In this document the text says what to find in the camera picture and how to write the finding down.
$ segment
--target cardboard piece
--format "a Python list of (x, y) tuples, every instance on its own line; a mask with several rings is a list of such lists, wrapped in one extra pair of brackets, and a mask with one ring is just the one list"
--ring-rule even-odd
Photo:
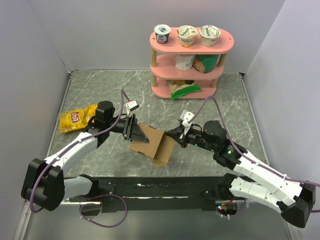
[(152, 163), (156, 166), (166, 165), (174, 149), (175, 140), (166, 136), (163, 130), (156, 129), (146, 123), (139, 123), (139, 127), (148, 137), (149, 143), (132, 141), (130, 150), (152, 158)]

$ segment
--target yogurt lid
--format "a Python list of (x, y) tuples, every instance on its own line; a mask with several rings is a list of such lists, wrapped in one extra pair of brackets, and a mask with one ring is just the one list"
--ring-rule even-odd
[(184, 39), (192, 39), (198, 35), (198, 30), (194, 26), (184, 25), (178, 27), (176, 33)]
[(221, 35), (221, 30), (216, 26), (204, 25), (200, 28), (200, 34), (209, 39), (216, 39)]
[(165, 24), (159, 24), (154, 27), (154, 32), (156, 34), (166, 35), (166, 34), (170, 33), (170, 31), (171, 31), (171, 28)]

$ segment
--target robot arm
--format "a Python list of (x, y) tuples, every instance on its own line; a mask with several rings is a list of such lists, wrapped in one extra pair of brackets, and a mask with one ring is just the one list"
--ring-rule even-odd
[(207, 121), (202, 128), (192, 122), (188, 123), (192, 117), (191, 112), (183, 111), (180, 125), (166, 134), (182, 148), (191, 144), (214, 152), (213, 159), (220, 165), (233, 170), (238, 176), (246, 176), (252, 180), (248, 182), (227, 173), (222, 180), (222, 188), (233, 196), (266, 205), (280, 213), (287, 222), (300, 228), (305, 227), (315, 203), (314, 185), (287, 180), (286, 174), (274, 170), (244, 147), (234, 143), (242, 153), (240, 154), (218, 121)]
[[(137, 108), (137, 103), (127, 105), (128, 112)], [(41, 172), (55, 161), (45, 172), (35, 188), (33, 202), (46, 210), (52, 211), (62, 200), (86, 195), (95, 197), (98, 182), (87, 175), (65, 179), (64, 176), (87, 153), (98, 148), (109, 137), (108, 131), (117, 117), (113, 117), (115, 108), (109, 101), (98, 104), (95, 116), (88, 126), (69, 145), (56, 154), (44, 160), (34, 159), (28, 166), (23, 183), (21, 196), (31, 199), (35, 182)], [(294, 226), (303, 228), (309, 218), (315, 203), (315, 186), (286, 179), (285, 174), (275, 171), (270, 166), (255, 158), (249, 151), (234, 143), (241, 154), (233, 147), (233, 142), (227, 138), (227, 131), (218, 121), (207, 121), (203, 127), (188, 123), (194, 115), (183, 111), (180, 125), (166, 135), (173, 138), (182, 148), (188, 144), (213, 152), (213, 159), (223, 167), (227, 167), (239, 176), (249, 177), (247, 181), (227, 173), (219, 184), (219, 194), (228, 199), (230, 196), (246, 198), (266, 205)], [(122, 134), (126, 140), (149, 142), (149, 139), (138, 126), (135, 114), (121, 118), (110, 130)]]
[[(139, 107), (135, 102), (130, 109), (134, 110)], [(34, 159), (28, 166), (21, 196), (26, 200), (31, 199), (31, 193), (35, 182), (40, 173), (52, 161), (55, 161), (48, 168), (44, 177), (41, 178), (35, 189), (33, 202), (38, 206), (52, 211), (56, 209), (62, 200), (80, 195), (89, 195), (97, 188), (96, 182), (92, 182), (89, 176), (78, 176), (76, 178), (64, 179), (69, 170), (86, 154), (98, 148), (110, 135), (107, 131), (103, 134), (97, 134), (113, 125), (117, 117), (113, 117), (115, 108), (110, 101), (99, 102), (95, 110), (95, 116), (89, 121), (87, 127), (78, 137), (69, 143), (59, 152), (45, 158), (44, 160)], [(149, 139), (138, 126), (136, 115), (127, 115), (120, 118), (117, 124), (111, 129), (112, 132), (120, 133), (126, 140), (135, 140), (148, 143)]]

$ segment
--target green snack bag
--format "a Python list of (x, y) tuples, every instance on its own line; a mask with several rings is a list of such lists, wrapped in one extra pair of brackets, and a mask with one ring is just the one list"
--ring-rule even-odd
[(218, 58), (219, 54), (195, 55), (193, 67), (200, 73), (209, 73), (214, 69)]
[(201, 90), (194, 80), (168, 80), (168, 85), (172, 100)]

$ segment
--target yellow chip bag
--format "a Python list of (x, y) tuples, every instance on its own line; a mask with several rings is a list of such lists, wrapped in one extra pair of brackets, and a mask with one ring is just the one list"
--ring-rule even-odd
[(91, 104), (60, 114), (59, 132), (64, 134), (87, 126), (90, 118), (95, 115), (98, 104)]

